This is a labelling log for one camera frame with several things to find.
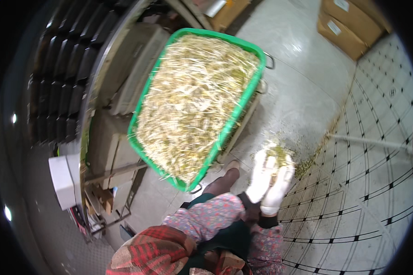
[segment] black sleeve cuff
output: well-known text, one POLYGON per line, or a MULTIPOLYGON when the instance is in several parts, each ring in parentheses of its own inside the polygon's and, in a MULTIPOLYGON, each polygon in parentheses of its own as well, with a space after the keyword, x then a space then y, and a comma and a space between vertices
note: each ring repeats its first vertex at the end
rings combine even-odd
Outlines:
POLYGON ((278 225, 277 216, 275 217, 263 217, 260 216, 259 218, 259 226, 261 228, 273 228, 274 226, 278 225))
POLYGON ((237 195, 237 197, 239 197, 240 200, 242 201, 243 206, 245 207, 245 210, 248 209, 248 208, 250 208, 251 206, 257 206, 257 205, 260 204, 259 202, 258 202, 258 203, 252 203, 252 202, 249 200, 249 198, 248 198, 248 196, 246 195, 245 192, 240 193, 239 195, 237 195))

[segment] plaid scarf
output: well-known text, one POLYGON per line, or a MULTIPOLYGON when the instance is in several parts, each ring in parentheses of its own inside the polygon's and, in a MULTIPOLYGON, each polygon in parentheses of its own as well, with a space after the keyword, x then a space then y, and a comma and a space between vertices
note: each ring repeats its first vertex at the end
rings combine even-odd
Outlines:
MULTIPOLYGON (((166 225, 153 226, 128 240, 112 257, 106 275, 177 274, 196 253, 195 241, 166 225)), ((240 270, 252 275, 248 264, 230 251, 214 250, 205 254, 209 270, 191 268, 192 275, 234 275, 240 270)))

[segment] label on box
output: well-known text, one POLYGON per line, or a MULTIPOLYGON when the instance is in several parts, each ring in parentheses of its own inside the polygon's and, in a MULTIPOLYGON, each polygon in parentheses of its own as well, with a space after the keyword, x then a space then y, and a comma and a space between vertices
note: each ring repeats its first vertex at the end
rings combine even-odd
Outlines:
POLYGON ((329 22, 327 22, 327 26, 329 27, 330 30, 333 31, 333 33, 334 33, 335 35, 338 35, 338 34, 341 33, 340 28, 338 28, 338 26, 335 25, 335 23, 334 23, 332 20, 330 20, 329 22))
POLYGON ((333 2, 343 10, 349 12, 349 3, 346 0, 333 0, 333 2))

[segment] gloved hand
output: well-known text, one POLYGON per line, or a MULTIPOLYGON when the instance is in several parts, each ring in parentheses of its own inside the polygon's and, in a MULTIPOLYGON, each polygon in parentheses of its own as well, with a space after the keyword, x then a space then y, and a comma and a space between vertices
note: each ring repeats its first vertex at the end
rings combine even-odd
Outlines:
POLYGON ((257 203, 262 200, 269 189, 269 183, 275 165, 275 157, 269 157, 268 160, 266 160, 266 151, 261 150, 255 154, 254 162, 251 184, 245 193, 252 203, 257 203))
POLYGON ((276 215, 286 193, 291 188, 291 179, 295 173, 295 167, 289 155, 286 156, 289 165, 280 168, 275 184, 268 190, 263 199, 260 210, 265 215, 276 215))

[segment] green plastic tray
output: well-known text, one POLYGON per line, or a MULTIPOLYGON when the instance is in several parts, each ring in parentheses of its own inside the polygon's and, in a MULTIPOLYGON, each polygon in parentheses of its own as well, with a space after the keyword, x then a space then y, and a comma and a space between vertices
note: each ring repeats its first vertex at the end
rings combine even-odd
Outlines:
POLYGON ((174 187, 177 189, 188 192, 193 190, 196 185, 204 178, 205 174, 207 173, 207 170, 209 166, 213 163, 213 161, 216 159, 222 144, 227 140, 228 135, 230 134, 234 124, 240 117, 240 113, 242 112, 242 109, 246 106, 249 98, 252 96, 255 88, 257 87, 257 84, 259 83, 260 78, 262 77, 262 72, 263 69, 265 68, 266 64, 266 57, 265 54, 263 53, 262 49, 252 43, 249 43, 248 41, 242 40, 240 38, 237 38, 235 36, 230 36, 224 33, 217 33, 214 31, 210 30, 201 30, 201 29, 191 29, 191 28, 184 28, 177 30, 175 33, 173 33, 169 39, 167 44, 165 44, 165 48, 161 52, 158 61, 156 61, 156 64, 153 67, 153 70, 151 71, 151 74, 148 77, 148 80, 144 86, 144 89, 142 91, 141 97, 139 98, 137 107, 135 109, 135 113, 133 114, 132 120, 130 121, 130 125, 128 127, 128 141, 130 142, 130 145, 133 147, 133 149, 138 153, 138 155, 151 167, 153 168, 160 176, 162 177, 167 177, 169 174, 161 170, 150 158, 148 158, 144 151, 141 143, 136 139, 135 136, 135 130, 137 129, 137 118, 138 114, 141 112, 141 107, 142 107, 142 101, 144 99, 144 96, 148 93, 148 89, 150 87, 151 80, 154 77, 154 74, 156 73, 157 68, 159 67, 161 63, 161 57, 165 54, 165 49, 166 46, 174 43, 176 39, 178 39, 181 36, 184 36, 186 34, 194 34, 198 36, 206 36, 206 37, 213 37, 213 38, 218 38, 224 41, 227 41, 231 44, 234 44, 236 46, 241 47, 242 49, 252 52, 255 54, 260 59, 260 64, 257 70, 255 71, 254 75, 252 76, 251 81, 249 82, 248 86, 246 87, 246 90, 243 91, 242 97, 240 98, 239 104, 236 105, 234 108, 234 111, 232 112, 231 118, 226 122, 225 126, 223 127, 222 131, 220 132, 220 138, 218 141, 216 141, 216 144, 212 147, 211 151, 209 152, 208 156, 205 159, 204 165, 202 168, 199 170, 199 173, 197 174, 196 178, 194 179, 193 182, 191 182, 188 186, 187 184, 180 180, 179 178, 173 179, 172 177, 168 177, 166 180, 169 181, 174 187))

